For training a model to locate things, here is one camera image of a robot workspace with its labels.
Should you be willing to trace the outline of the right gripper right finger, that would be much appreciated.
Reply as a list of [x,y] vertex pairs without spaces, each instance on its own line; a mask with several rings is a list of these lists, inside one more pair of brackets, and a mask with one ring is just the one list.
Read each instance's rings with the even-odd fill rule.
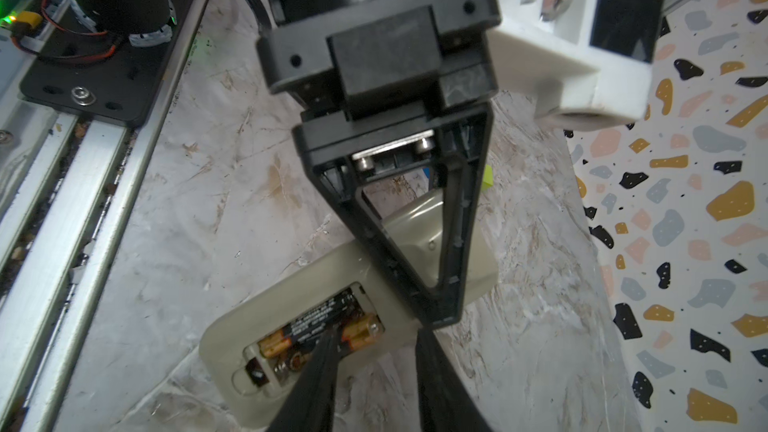
[[491,431],[431,330],[418,331],[415,361],[422,431]]

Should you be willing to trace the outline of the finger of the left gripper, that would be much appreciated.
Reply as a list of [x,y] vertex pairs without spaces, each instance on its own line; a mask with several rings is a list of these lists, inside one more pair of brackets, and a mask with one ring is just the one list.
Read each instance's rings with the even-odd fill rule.
[[307,177],[383,270],[387,281],[421,324],[430,329],[436,316],[435,287],[440,265],[436,284],[426,284],[406,258],[403,247],[385,229],[381,217],[365,198],[364,188],[421,168],[430,169],[435,184],[438,133],[444,126],[395,125],[357,133],[345,132],[339,126],[299,125],[292,131]]
[[439,129],[439,160],[435,163],[433,181],[443,192],[443,233],[432,329],[453,325],[462,316],[493,118],[491,106],[482,103],[453,115],[452,122]]

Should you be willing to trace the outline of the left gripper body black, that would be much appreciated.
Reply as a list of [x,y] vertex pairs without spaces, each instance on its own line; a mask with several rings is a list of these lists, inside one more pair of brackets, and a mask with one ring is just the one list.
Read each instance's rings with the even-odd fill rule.
[[269,0],[256,48],[272,93],[303,108],[301,153],[359,153],[424,130],[487,150],[496,80],[486,34],[498,0]]

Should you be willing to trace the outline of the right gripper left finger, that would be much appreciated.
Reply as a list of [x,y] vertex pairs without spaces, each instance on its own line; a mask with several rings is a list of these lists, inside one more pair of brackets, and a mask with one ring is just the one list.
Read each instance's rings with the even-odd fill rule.
[[340,339],[338,329],[323,333],[268,432],[333,430]]

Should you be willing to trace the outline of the white remote control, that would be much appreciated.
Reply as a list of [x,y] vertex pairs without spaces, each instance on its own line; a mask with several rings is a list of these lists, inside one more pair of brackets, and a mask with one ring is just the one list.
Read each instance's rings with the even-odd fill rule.
[[354,241],[216,320],[199,351],[240,425],[329,431],[338,380],[407,343],[415,346],[421,429],[487,430],[436,335]]

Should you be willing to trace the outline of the green cube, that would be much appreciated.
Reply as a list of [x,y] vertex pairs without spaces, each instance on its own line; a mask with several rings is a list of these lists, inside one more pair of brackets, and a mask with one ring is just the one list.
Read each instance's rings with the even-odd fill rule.
[[481,189],[482,190],[488,190],[493,185],[494,185],[494,174],[493,174],[492,166],[491,165],[486,165],[484,167],[484,171],[483,171]]

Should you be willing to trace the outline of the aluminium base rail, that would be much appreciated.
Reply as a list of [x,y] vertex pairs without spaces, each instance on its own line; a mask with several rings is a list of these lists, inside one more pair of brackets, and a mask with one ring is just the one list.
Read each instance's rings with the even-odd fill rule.
[[49,431],[91,327],[208,0],[190,0],[141,127],[53,114],[1,221],[1,427]]

